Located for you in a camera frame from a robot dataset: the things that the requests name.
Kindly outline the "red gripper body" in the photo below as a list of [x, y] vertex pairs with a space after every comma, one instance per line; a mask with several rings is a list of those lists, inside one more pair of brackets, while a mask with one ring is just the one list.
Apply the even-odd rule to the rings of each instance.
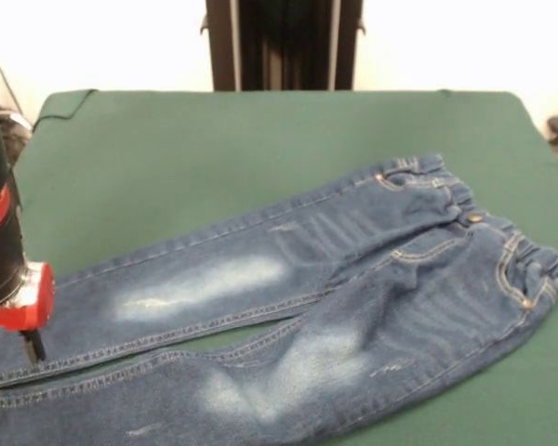
[[53, 310], [55, 281], [48, 263], [29, 262], [20, 288], [0, 304], [0, 328], [30, 331], [44, 327]]

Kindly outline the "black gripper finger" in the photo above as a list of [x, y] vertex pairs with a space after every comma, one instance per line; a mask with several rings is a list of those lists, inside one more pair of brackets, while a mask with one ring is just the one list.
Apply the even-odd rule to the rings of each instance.
[[30, 362], [40, 362], [46, 359], [46, 351], [38, 330], [21, 331], [24, 347]]

